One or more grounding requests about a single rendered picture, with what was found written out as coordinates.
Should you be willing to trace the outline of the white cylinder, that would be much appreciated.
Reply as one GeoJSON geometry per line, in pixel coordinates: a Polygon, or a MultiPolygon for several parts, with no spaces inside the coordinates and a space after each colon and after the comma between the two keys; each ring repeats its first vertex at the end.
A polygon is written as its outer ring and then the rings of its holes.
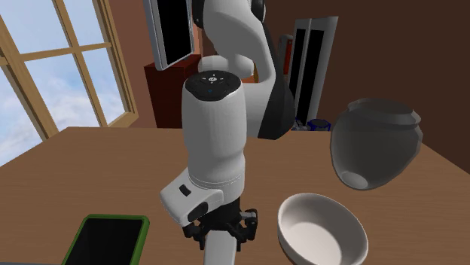
{"type": "Polygon", "coordinates": [[[227,231],[211,230],[206,236],[203,265],[234,265],[237,240],[227,231]]]}

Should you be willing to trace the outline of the dark grey round vase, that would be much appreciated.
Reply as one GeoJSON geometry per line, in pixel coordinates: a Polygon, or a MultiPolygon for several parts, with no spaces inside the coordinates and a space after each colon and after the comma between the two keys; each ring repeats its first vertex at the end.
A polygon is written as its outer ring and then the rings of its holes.
{"type": "Polygon", "coordinates": [[[420,121],[415,110],[391,99],[348,104],[331,129],[331,162],[339,180],[354,190],[372,190],[400,175],[420,152],[420,121]]]}

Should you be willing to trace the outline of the green-edged black tablet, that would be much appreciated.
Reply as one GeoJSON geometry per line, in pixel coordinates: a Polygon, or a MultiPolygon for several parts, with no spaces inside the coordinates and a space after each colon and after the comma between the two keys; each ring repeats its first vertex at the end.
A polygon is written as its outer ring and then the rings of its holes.
{"type": "Polygon", "coordinates": [[[90,214],[61,265],[139,265],[149,227],[144,215],[90,214]]]}

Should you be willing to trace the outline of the wooden-framed window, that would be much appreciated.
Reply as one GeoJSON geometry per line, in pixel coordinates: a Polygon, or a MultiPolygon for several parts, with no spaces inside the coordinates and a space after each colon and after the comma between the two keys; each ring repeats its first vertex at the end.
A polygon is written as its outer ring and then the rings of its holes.
{"type": "Polygon", "coordinates": [[[0,0],[0,166],[67,127],[137,117],[109,0],[0,0]]]}

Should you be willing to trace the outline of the white bowl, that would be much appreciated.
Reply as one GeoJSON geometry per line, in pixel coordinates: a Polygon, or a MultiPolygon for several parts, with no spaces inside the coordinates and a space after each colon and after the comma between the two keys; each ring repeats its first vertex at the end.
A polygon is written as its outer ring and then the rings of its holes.
{"type": "Polygon", "coordinates": [[[358,218],[316,193],[298,193],[282,202],[277,234],[294,265],[362,265],[368,255],[368,237],[358,218]]]}

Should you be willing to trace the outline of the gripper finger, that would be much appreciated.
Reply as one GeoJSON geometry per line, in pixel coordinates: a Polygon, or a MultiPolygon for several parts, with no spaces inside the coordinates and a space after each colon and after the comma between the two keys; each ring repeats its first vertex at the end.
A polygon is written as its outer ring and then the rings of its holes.
{"type": "Polygon", "coordinates": [[[199,242],[200,250],[205,249],[206,235],[208,227],[204,224],[195,225],[191,222],[188,226],[182,228],[186,238],[192,238],[194,241],[199,242]]]}
{"type": "Polygon", "coordinates": [[[228,232],[237,241],[237,251],[241,251],[241,245],[255,239],[258,227],[258,211],[248,209],[240,212],[228,223],[228,232]]]}

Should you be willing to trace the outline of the grey-framed black double door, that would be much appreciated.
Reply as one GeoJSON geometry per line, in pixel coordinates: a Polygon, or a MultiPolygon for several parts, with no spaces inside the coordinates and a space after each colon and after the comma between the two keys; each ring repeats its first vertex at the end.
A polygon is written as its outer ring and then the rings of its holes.
{"type": "Polygon", "coordinates": [[[318,114],[337,22],[337,16],[295,20],[288,87],[304,126],[318,114]]]}

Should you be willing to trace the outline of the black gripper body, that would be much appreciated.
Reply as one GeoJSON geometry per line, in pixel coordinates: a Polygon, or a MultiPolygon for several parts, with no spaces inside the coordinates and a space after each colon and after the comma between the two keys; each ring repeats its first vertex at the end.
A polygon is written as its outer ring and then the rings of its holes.
{"type": "Polygon", "coordinates": [[[225,230],[226,224],[236,226],[241,222],[242,216],[240,212],[240,198],[237,198],[232,203],[222,205],[200,217],[200,226],[210,230],[225,230]]]}

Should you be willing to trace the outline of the grey-framed black screen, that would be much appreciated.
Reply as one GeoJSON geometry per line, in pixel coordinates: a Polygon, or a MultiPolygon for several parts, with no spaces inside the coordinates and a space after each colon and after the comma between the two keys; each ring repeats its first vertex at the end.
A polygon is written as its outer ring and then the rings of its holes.
{"type": "Polygon", "coordinates": [[[194,53],[191,0],[142,0],[158,71],[194,53]]]}

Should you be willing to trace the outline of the dark blue round pot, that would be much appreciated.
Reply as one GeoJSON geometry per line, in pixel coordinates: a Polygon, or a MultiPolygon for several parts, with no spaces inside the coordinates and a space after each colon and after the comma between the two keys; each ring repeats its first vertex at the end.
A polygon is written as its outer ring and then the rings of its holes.
{"type": "Polygon", "coordinates": [[[324,119],[312,119],[307,122],[311,131],[330,131],[331,124],[324,119]]]}

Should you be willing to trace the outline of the brown wooden table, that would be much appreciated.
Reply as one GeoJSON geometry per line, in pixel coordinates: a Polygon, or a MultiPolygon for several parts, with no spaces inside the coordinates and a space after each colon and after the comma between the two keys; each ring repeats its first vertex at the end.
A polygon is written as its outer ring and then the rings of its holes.
{"type": "MultiPolygon", "coordinates": [[[[344,186],[332,169],[328,132],[249,139],[244,209],[257,209],[256,238],[236,265],[291,265],[279,246],[279,205],[295,193],[328,196],[362,223],[364,265],[470,265],[470,174],[427,146],[387,185],[344,186]]],[[[63,130],[0,166],[0,262],[60,263],[91,213],[145,215],[140,265],[202,265],[196,242],[163,209],[160,190],[187,164],[178,129],[63,130]]]]}

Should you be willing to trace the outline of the dark red cabinet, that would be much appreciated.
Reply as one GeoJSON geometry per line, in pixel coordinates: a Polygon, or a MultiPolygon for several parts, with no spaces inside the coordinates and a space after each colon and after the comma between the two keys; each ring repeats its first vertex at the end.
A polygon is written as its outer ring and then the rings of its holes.
{"type": "Polygon", "coordinates": [[[198,73],[200,60],[200,54],[191,54],[163,71],[154,63],[144,67],[157,128],[182,128],[182,87],[187,78],[198,73]]]}

